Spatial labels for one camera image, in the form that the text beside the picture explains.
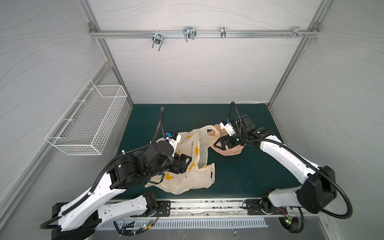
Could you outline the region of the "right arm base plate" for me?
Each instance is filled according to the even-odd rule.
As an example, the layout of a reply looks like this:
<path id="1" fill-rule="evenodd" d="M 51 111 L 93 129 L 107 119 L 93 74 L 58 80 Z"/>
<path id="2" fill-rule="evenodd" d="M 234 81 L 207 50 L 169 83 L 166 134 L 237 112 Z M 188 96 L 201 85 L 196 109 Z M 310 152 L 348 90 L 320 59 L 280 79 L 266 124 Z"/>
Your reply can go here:
<path id="1" fill-rule="evenodd" d="M 247 211 L 248 215 L 282 215 L 286 216 L 288 213 L 284 208 L 278 208 L 272 205 L 269 200 L 265 199 L 247 199 L 241 208 Z"/>

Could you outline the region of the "cream banana print plastic bag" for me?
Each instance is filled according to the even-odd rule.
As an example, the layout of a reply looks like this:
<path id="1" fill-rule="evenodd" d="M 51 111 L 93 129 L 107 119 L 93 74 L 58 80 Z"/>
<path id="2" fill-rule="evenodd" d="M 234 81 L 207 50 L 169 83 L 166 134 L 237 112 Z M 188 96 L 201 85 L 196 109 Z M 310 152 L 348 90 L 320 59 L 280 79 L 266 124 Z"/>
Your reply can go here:
<path id="1" fill-rule="evenodd" d="M 208 164 L 208 149 L 220 137 L 220 132 L 207 125 L 190 132 L 179 132 L 174 157 L 186 156 L 186 166 L 181 173 L 170 170 L 150 178 L 145 188 L 157 187 L 165 192 L 180 195 L 189 190 L 209 188 L 215 182 L 215 165 Z"/>

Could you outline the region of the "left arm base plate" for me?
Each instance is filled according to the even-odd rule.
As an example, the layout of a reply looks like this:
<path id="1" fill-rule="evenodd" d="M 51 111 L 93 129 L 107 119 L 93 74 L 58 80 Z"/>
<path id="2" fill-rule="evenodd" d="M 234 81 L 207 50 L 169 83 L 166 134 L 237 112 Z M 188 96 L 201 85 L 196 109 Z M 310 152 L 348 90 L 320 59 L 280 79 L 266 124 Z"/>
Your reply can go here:
<path id="1" fill-rule="evenodd" d="M 141 215 L 134 215 L 133 217 L 169 217 L 171 211 L 171 201 L 157 201 L 148 205 L 148 209 Z"/>

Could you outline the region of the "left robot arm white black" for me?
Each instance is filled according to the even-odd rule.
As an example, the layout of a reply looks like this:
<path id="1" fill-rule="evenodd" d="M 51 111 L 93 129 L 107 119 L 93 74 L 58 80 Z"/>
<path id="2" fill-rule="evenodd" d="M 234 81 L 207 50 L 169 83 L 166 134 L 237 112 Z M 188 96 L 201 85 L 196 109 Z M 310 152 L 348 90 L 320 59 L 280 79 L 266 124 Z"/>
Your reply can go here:
<path id="1" fill-rule="evenodd" d="M 186 172 L 192 158 L 176 151 L 181 135 L 170 131 L 157 141 L 158 134 L 164 131 L 164 110 L 160 110 L 149 144 L 114 157 L 83 194 L 71 202 L 55 204 L 52 218 L 42 223 L 40 229 L 50 229 L 53 240 L 85 240 L 99 227 L 121 217 L 147 217 L 157 211 L 153 192 L 117 204 L 109 201 L 143 182 L 158 185 L 166 173 Z"/>

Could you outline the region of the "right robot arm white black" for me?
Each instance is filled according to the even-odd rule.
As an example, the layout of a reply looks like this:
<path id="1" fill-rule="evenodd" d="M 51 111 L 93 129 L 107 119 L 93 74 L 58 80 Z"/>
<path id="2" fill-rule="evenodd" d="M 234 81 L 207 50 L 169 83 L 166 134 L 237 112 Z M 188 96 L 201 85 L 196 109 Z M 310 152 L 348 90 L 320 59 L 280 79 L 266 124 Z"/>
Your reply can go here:
<path id="1" fill-rule="evenodd" d="M 336 183 L 332 168 L 320 167 L 308 161 L 266 128 L 256 128 L 248 115 L 235 120 L 224 119 L 219 123 L 219 129 L 224 135 L 213 144 L 214 150 L 226 154 L 238 146 L 259 149 L 279 162 L 301 184 L 296 188 L 272 189 L 266 192 L 259 203 L 265 214 L 270 215 L 280 207 L 293 207 L 305 209 L 312 214 L 322 212 L 337 219 L 348 219 L 352 216 L 352 203 Z M 325 210 L 337 195 L 341 195 L 346 203 L 347 211 L 344 214 Z"/>

